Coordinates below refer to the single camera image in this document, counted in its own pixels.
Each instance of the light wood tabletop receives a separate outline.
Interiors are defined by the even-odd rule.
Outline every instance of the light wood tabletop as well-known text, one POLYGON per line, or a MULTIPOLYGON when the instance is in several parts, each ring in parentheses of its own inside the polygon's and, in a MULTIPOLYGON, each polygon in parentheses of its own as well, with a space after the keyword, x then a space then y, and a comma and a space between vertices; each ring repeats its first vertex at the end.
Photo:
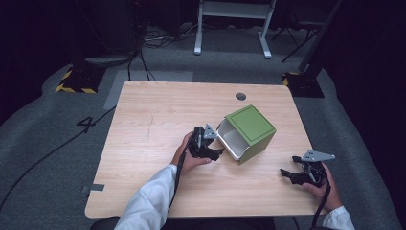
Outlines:
MULTIPOLYGON (((181 176, 169 217, 313 215, 318 202, 280 169, 302 172, 292 156, 311 145, 287 87, 263 84, 127 81, 108 132, 85 214, 120 216, 127 202, 169 164, 186 133, 252 104, 276 128, 266 150, 239 164, 225 150, 217 161, 181 176), (236 93, 244 93, 239 101, 236 93)), ((212 149, 223 148, 218 140, 212 149)))

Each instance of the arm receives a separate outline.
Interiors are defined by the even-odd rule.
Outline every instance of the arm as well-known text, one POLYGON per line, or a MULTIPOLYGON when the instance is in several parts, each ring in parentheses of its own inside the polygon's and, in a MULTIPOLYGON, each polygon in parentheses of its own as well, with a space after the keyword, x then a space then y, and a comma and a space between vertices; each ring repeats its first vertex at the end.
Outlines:
MULTIPOLYGON (((326 175, 331 186, 330 194, 328 195, 327 202, 325 204, 325 209, 328 214, 323 221, 323 226, 331 229, 340 230, 352 230, 355 229, 352 225, 350 218, 350 213, 346 210, 341 202, 340 196, 338 194, 337 185, 335 184, 334 178, 332 177, 329 168, 323 164, 326 170, 326 175)), ((304 183, 303 187, 311 192, 317 200, 321 201, 326 191, 326 184, 318 188, 314 185, 304 183)))
MULTIPOLYGON (((161 229, 164 226, 174 193, 176 166, 191 134, 185 136, 170 165, 152 176, 130 199, 115 229, 161 229)), ((206 158, 193 158, 187 150, 181 173, 185 174, 196 166, 210 162, 211 160, 206 158)))

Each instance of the gray carpet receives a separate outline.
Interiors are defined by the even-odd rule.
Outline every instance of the gray carpet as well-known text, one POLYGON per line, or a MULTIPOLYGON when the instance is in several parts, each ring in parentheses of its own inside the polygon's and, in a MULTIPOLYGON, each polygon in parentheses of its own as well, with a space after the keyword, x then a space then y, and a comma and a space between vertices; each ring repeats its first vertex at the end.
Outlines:
MULTIPOLYGON (((144 48, 144 57, 157 80, 159 73, 166 73, 174 81, 282 84, 281 74, 297 71, 308 46, 281 63, 294 44, 287 34, 271 41, 276 32, 269 32, 267 40, 273 57, 265 59, 257 39, 258 30, 209 31, 203 35, 200 56, 193 54, 194 37, 190 37, 167 48, 144 48)), ((25 170, 82 130, 77 122, 104 114, 105 108, 117 101, 118 85, 127 78, 124 64, 107 69, 98 94, 56 92, 68 67, 46 80, 41 98, 0 126, 1 199, 25 170)), ((141 77, 137 73, 144 67, 136 58, 130 69, 135 79, 141 77)), ((313 148, 337 157, 327 164, 355 227, 401 229, 387 188, 359 133, 337 101, 334 84, 326 72, 320 74, 318 81, 326 95, 324 99, 294 101, 313 148)), ((107 114, 88 133, 57 150, 21 180, 0 213, 0 229, 90 228, 95 220, 84 214, 87 195, 81 189, 93 182, 113 115, 114 111, 107 114)), ((298 217, 301 229, 308 229, 311 219, 298 217)), ((295 229, 291 217, 276 217, 275 222, 277 229, 295 229)))

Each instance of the white stand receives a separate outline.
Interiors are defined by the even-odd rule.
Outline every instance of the white stand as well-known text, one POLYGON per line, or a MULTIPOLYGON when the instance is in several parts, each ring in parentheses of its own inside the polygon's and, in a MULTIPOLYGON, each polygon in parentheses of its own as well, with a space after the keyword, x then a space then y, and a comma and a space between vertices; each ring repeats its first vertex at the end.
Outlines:
POLYGON ((275 1, 271 5, 253 5, 245 3, 226 3, 226 2, 210 2, 200 0, 198 28, 196 42, 194 44, 194 53, 200 55, 202 52, 202 24, 203 15, 207 16, 227 16, 227 17, 243 17, 243 18, 256 18, 265 19, 262 32, 258 32, 259 42, 263 50, 265 58, 271 58, 268 44, 266 43, 265 36, 268 31, 269 22, 271 21, 272 13, 274 11, 275 1))

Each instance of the box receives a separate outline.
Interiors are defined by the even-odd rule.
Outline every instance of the box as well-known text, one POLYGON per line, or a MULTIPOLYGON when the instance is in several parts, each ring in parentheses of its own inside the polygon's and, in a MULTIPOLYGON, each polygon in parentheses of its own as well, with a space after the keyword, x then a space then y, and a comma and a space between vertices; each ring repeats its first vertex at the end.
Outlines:
POLYGON ((253 106, 225 117, 217 129, 218 139, 241 164, 266 149, 277 130, 253 106))

